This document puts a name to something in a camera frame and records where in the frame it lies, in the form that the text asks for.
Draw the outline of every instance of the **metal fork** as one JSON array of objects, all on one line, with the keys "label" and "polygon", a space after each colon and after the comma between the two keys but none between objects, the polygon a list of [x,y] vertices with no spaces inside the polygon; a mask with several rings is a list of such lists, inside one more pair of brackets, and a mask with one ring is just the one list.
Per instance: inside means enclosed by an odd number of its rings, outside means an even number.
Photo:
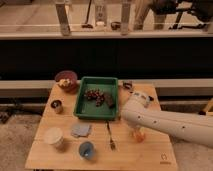
[{"label": "metal fork", "polygon": [[110,148],[111,148],[111,150],[116,150],[115,142],[112,139],[112,132],[111,132],[111,129],[110,129],[110,126],[109,126],[109,121],[106,121],[106,123],[107,123],[107,130],[108,130],[108,133],[109,133],[109,136],[110,136],[110,140],[109,140]]}]

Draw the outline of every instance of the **paper cup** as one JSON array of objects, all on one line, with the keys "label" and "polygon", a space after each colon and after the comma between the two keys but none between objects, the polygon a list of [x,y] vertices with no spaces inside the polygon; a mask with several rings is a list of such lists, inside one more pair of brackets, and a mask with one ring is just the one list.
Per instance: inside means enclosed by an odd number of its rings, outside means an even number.
[{"label": "paper cup", "polygon": [[44,142],[55,148],[61,148],[63,144],[63,132],[60,128],[50,128],[44,134]]}]

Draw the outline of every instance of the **cloth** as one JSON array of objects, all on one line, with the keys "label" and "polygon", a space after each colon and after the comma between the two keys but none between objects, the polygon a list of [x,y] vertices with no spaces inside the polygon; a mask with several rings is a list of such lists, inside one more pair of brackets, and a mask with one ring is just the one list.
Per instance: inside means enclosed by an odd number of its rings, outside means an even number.
[{"label": "cloth", "polygon": [[91,125],[85,123],[76,123],[71,127],[71,135],[78,137],[87,137],[91,133]]},{"label": "cloth", "polygon": [[[143,29],[144,20],[146,19],[150,5],[153,3],[153,0],[135,0],[135,22],[134,22],[134,30]],[[163,29],[164,23],[166,20],[166,15],[154,15],[154,29],[160,30]]]}]

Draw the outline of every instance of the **small cup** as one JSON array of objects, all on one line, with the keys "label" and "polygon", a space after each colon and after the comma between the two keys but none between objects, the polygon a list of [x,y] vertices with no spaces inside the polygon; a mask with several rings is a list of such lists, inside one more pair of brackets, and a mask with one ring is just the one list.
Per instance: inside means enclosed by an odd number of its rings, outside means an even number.
[{"label": "small cup", "polygon": [[52,127],[44,134],[44,142],[57,149],[62,148],[63,139],[63,132],[60,128]]},{"label": "small cup", "polygon": [[51,103],[51,108],[54,109],[55,113],[60,114],[63,111],[61,100],[53,100]]},{"label": "small cup", "polygon": [[91,160],[94,156],[94,153],[94,145],[89,141],[83,142],[79,147],[80,156],[86,160]]},{"label": "small cup", "polygon": [[146,138],[144,127],[141,128],[135,128],[133,130],[133,137],[136,140],[136,142],[141,143]]}]

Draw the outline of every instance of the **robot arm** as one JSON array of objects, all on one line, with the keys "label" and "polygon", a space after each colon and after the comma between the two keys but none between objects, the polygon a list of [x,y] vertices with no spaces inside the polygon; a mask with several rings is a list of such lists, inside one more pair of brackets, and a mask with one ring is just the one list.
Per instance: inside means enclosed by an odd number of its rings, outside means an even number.
[{"label": "robot arm", "polygon": [[145,126],[169,135],[213,148],[213,117],[147,109],[149,97],[134,92],[121,110],[133,128]]}]

